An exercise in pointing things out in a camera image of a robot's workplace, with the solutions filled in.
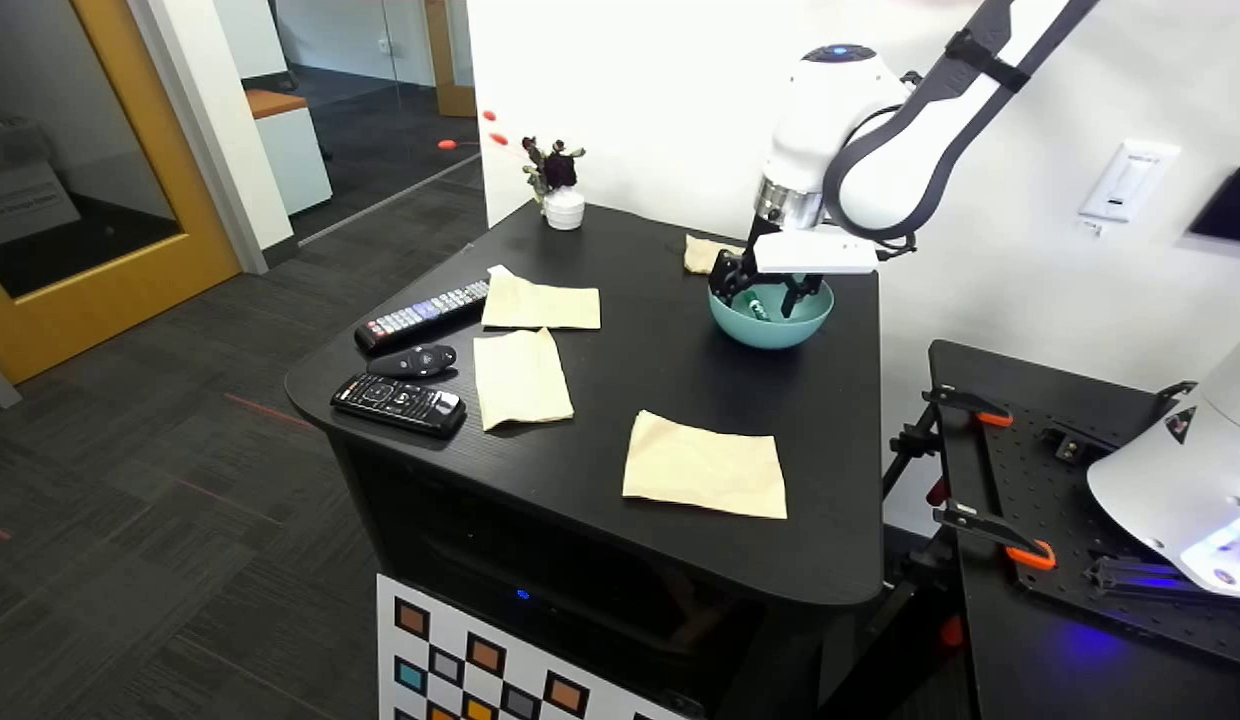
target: table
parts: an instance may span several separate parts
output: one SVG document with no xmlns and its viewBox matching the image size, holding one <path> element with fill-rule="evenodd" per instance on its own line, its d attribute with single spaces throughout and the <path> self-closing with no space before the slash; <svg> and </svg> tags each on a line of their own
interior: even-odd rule
<svg viewBox="0 0 1240 720">
<path fill-rule="evenodd" d="M 553 231 L 521 210 L 413 282 L 380 313 L 450 291 L 494 263 L 600 288 L 600 331 L 555 331 L 575 419 L 438 443 L 334 418 L 366 369 L 350 331 L 287 374 L 292 403 L 327 433 L 385 571 L 622 685 L 662 685 L 711 715 L 813 715 L 820 630 L 879 592 L 879 325 L 875 278 L 838 282 L 831 325 L 796 354 L 733 345 L 686 278 L 686 231 L 587 210 Z M 445 335 L 475 412 L 474 335 Z M 715 433 L 773 433 L 787 522 L 622 501 L 641 409 Z M 670 638 L 670 588 L 733 606 L 728 639 Z M 500 592 L 547 609 L 506 609 Z"/>
<path fill-rule="evenodd" d="M 947 341 L 934 345 L 934 381 L 1093 436 L 1133 436 L 1153 401 L 1147 393 Z M 996 510 L 996 487 L 985 479 L 979 439 L 968 433 L 965 412 L 943 409 L 941 419 L 954 498 Z M 1240 715 L 1240 664 L 1033 597 L 979 536 L 961 536 L 956 566 L 977 715 Z"/>
</svg>

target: bowl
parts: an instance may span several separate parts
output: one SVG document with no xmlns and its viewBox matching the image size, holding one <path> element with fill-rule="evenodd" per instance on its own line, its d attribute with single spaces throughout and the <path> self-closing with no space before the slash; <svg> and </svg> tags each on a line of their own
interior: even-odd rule
<svg viewBox="0 0 1240 720">
<path fill-rule="evenodd" d="M 793 306 L 793 313 L 781 313 L 783 283 L 753 283 L 733 306 L 726 306 L 715 291 L 707 291 L 707 313 L 715 327 L 726 327 L 738 345 L 747 349 L 796 349 L 813 341 L 825 322 L 831 318 L 831 288 L 820 283 L 820 291 Z"/>
</svg>

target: gray carpet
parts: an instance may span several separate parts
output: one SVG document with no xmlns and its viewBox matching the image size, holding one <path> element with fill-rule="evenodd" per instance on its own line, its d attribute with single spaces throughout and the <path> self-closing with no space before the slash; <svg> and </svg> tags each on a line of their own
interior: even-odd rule
<svg viewBox="0 0 1240 720">
<path fill-rule="evenodd" d="M 480 164 L 23 385 L 0 720 L 373 715 L 373 547 L 287 366 L 483 231 Z"/>
</svg>

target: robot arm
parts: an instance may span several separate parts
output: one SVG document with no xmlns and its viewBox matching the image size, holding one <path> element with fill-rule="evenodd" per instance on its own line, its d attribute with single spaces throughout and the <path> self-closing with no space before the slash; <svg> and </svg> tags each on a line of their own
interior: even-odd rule
<svg viewBox="0 0 1240 720">
<path fill-rule="evenodd" d="M 763 188 L 733 296 L 763 278 L 873 273 L 879 243 L 913 240 L 979 129 L 1029 84 L 1095 0 L 985 0 L 927 75 L 897 82 L 873 49 L 799 59 L 763 162 Z"/>
</svg>

